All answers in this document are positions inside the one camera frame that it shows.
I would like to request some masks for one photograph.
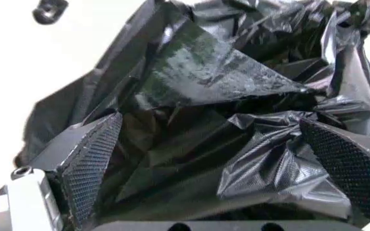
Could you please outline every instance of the crumpled plastic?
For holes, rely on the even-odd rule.
[[[369,33],[369,0],[147,0],[94,70],[37,103],[16,162],[120,111],[103,222],[235,216],[264,203],[348,219],[299,120],[370,136]]]

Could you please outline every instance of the white plastic part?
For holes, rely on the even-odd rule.
[[[60,231],[63,224],[42,170],[7,185],[12,231]]]

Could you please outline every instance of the textured black panel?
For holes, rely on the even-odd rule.
[[[370,137],[308,119],[301,130],[334,182],[370,219]]]
[[[97,125],[75,148],[64,164],[62,187],[76,227],[92,212],[109,158],[118,140],[122,116],[116,114]]]

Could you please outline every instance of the black plastic bag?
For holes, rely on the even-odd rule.
[[[370,136],[369,33],[368,0],[148,0],[94,70],[36,105],[17,163],[67,127],[120,111],[101,221],[263,203],[347,219],[354,210],[299,120]]]

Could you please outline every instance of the black plastic sheet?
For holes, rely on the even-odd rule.
[[[17,163],[67,127],[120,111],[102,221],[263,203],[347,219],[354,210],[299,120],[370,136],[369,33],[368,0],[148,0],[93,71],[36,105]]]

